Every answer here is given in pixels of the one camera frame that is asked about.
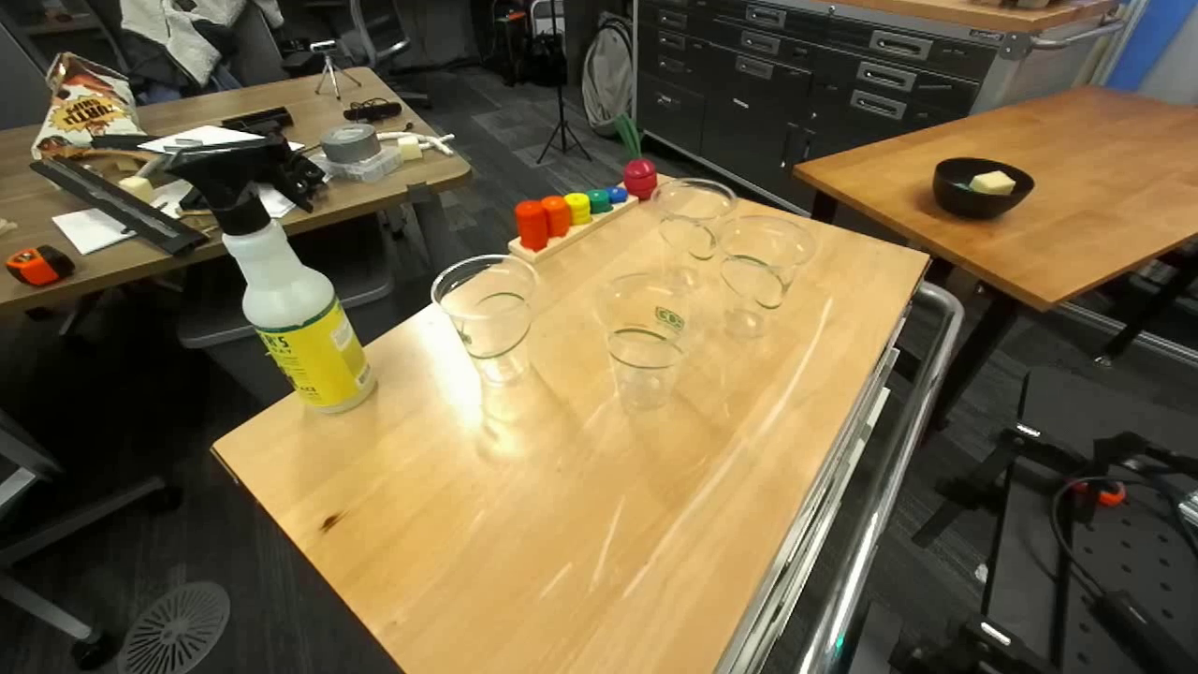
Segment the clear cup with green logo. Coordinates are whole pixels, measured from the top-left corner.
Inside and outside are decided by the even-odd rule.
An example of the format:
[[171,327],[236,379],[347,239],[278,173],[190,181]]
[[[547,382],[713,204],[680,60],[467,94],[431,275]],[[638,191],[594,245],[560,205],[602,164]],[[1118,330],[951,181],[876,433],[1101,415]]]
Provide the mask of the clear cup with green logo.
[[690,291],[669,277],[619,277],[602,290],[602,330],[619,397],[633,407],[661,406],[686,359]]

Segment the clear plastic cup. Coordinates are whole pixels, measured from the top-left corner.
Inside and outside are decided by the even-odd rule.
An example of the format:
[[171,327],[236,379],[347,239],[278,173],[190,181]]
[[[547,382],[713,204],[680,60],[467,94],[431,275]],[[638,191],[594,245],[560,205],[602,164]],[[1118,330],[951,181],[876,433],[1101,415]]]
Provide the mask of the clear plastic cup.
[[779,311],[804,255],[803,229],[779,219],[749,219],[721,245],[720,280],[741,307]]
[[518,255],[467,255],[431,280],[431,305],[451,319],[488,386],[524,375],[538,275]]
[[656,195],[661,239],[695,259],[708,264],[720,252],[721,224],[730,222],[739,195],[703,176],[680,176],[666,181]]

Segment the grey tape roll stack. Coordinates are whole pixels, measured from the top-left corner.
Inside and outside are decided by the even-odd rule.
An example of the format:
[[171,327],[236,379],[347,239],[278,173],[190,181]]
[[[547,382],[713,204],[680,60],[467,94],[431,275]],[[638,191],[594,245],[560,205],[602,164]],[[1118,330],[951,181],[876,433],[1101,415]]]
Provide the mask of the grey tape roll stack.
[[321,154],[338,176],[367,181],[387,169],[378,131],[371,125],[340,125],[321,138]]

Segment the wooden toy base board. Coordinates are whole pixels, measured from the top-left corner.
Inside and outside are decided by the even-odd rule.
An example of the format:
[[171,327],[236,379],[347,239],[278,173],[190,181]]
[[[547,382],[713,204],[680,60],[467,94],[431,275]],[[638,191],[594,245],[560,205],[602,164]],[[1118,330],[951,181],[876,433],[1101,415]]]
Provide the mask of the wooden toy base board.
[[512,205],[518,236],[508,239],[508,252],[538,259],[588,236],[620,209],[628,209],[628,195],[620,188],[524,198]]

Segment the red toy cylinder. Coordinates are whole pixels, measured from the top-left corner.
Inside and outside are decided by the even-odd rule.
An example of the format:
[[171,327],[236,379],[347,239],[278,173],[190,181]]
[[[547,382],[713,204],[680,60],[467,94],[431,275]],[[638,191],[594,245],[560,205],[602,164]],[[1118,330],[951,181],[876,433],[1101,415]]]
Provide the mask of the red toy cylinder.
[[529,204],[518,204],[512,205],[512,219],[518,219],[518,236],[529,252],[542,252],[547,239],[550,239],[550,222],[547,222],[547,209],[529,198]]

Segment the yellow toy cylinder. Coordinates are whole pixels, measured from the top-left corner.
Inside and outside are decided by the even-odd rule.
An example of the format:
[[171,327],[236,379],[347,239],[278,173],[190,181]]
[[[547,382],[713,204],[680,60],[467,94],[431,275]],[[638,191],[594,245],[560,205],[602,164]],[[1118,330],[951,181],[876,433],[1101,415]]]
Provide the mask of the yellow toy cylinder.
[[570,191],[565,205],[570,205],[574,224],[588,224],[593,222],[593,198],[583,191]]

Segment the orange toy cylinder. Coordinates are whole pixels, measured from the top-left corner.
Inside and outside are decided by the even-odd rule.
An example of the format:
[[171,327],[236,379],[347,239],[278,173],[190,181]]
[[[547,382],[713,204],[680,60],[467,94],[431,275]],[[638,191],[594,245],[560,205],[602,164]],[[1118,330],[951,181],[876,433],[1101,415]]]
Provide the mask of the orange toy cylinder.
[[542,205],[542,215],[550,222],[550,236],[565,236],[570,224],[574,224],[565,198],[560,195],[547,195],[547,198],[538,198],[538,205]]

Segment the green toy cylinder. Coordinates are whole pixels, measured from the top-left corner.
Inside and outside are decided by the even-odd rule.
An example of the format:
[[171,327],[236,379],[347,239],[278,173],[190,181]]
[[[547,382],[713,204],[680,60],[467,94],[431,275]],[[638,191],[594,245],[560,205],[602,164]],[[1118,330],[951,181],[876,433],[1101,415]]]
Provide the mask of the green toy cylinder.
[[612,191],[608,188],[588,191],[588,204],[593,204],[593,215],[612,215]]

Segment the blue toy cylinder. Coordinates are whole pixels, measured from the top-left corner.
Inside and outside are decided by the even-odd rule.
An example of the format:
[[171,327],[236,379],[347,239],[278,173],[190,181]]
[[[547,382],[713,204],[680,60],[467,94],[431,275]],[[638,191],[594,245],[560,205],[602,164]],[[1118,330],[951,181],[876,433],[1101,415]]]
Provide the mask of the blue toy cylinder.
[[608,188],[612,205],[620,205],[628,191],[620,184]]

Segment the red radish toy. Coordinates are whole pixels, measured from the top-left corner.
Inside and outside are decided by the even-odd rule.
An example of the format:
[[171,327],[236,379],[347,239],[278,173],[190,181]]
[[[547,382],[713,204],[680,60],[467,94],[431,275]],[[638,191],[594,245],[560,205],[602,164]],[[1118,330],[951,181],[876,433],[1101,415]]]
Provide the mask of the red radish toy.
[[647,204],[659,188],[659,173],[656,164],[644,156],[644,138],[640,129],[628,116],[613,119],[613,131],[628,154],[625,169],[620,169],[620,184],[638,204]]

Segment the grey tool cabinet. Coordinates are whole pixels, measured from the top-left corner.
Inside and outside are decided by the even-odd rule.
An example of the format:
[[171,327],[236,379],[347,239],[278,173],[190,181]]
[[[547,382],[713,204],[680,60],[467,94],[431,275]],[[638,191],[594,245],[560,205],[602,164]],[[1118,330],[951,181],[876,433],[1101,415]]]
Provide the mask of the grey tool cabinet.
[[633,0],[638,125],[770,204],[793,164],[1081,86],[1117,0]]

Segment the white yellow spray bottle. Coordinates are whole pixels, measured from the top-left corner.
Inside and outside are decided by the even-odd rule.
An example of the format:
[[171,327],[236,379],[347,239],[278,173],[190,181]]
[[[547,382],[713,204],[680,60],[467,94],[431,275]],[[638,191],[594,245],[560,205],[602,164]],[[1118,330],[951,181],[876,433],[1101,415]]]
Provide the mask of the white yellow spray bottle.
[[222,245],[245,275],[238,311],[291,389],[317,411],[347,411],[374,393],[359,332],[332,280],[306,266],[283,224],[262,205],[271,184],[306,209],[321,169],[283,138],[184,145],[166,169],[211,205]]

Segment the black bowl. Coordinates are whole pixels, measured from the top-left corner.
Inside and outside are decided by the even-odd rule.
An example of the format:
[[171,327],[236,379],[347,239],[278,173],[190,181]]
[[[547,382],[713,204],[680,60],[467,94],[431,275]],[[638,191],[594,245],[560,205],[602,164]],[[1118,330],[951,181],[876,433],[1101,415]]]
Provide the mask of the black bowl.
[[931,198],[951,219],[991,222],[1015,209],[1037,181],[991,156],[947,156],[931,169]]

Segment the yellow food in bowl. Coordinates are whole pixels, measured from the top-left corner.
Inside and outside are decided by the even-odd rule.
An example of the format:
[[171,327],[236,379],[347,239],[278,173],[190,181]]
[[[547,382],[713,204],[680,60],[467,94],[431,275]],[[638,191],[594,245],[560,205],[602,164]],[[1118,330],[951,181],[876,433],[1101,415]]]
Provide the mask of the yellow food in bowl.
[[975,195],[1012,195],[1015,191],[1015,176],[1008,176],[1005,169],[991,173],[978,173],[965,184]]

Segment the black keyboard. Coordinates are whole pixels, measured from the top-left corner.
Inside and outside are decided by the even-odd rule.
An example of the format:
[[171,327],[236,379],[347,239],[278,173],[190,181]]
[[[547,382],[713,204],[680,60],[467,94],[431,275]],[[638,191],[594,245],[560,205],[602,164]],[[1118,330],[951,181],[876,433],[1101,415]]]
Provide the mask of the black keyboard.
[[34,161],[34,173],[55,184],[59,191],[97,205],[102,215],[126,224],[134,236],[154,245],[166,255],[187,255],[204,245],[204,234],[187,229],[175,219],[166,219],[162,209],[145,205],[142,198],[126,195],[124,188],[95,176],[91,169],[76,161]]

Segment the white paper sheet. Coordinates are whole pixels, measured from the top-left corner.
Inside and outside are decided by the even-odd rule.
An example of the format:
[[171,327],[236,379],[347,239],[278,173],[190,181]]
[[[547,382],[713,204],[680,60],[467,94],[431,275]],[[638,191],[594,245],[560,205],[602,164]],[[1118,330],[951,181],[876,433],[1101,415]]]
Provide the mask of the white paper sheet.
[[130,239],[130,229],[119,224],[116,219],[102,215],[102,209],[55,215],[53,224],[65,234],[65,239],[66,239],[80,255],[95,255],[95,252],[106,252],[106,249],[112,249],[112,245]]

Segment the white jacket on chair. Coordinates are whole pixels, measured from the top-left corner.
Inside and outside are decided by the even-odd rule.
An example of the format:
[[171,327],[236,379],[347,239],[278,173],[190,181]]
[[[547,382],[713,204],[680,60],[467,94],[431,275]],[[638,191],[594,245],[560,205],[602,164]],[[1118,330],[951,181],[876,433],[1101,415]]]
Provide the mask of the white jacket on chair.
[[257,14],[283,28],[282,0],[116,0],[119,39],[140,75],[166,86],[206,86],[236,54],[236,28]]

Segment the wooden side table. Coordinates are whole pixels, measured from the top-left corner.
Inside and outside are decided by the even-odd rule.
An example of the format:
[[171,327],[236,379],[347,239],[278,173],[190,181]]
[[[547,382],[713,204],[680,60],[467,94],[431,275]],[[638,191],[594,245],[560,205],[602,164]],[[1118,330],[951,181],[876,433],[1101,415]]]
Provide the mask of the wooden side table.
[[[1015,164],[1035,191],[996,222],[957,222],[931,198],[931,169],[947,156]],[[1198,109],[1062,89],[803,161],[793,176],[1052,311],[1198,239]]]

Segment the orange black tape measure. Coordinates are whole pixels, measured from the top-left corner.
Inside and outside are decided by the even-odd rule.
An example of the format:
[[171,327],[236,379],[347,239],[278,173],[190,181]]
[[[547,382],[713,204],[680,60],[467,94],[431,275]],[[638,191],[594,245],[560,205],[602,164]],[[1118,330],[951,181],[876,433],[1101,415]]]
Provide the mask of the orange black tape measure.
[[65,252],[41,245],[41,249],[10,252],[9,275],[30,290],[48,290],[48,286],[72,277],[76,264]]

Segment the snack chip bag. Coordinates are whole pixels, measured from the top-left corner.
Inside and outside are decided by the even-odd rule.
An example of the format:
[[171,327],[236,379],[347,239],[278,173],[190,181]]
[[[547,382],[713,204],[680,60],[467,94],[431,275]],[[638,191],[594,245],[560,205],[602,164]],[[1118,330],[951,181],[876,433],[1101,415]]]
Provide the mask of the snack chip bag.
[[30,156],[72,156],[91,151],[97,136],[140,136],[140,101],[130,81],[91,56],[55,54],[48,71],[48,109],[30,143]]

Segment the steel cart frame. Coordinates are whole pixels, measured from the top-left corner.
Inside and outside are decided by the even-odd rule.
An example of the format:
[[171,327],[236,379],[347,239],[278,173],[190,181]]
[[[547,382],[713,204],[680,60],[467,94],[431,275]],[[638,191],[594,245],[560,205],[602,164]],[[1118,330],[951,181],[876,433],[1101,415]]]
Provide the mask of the steel cart frame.
[[733,628],[720,674],[769,674],[770,662],[784,662],[785,674],[851,667],[854,619],[963,322],[965,311],[947,290],[919,286]]

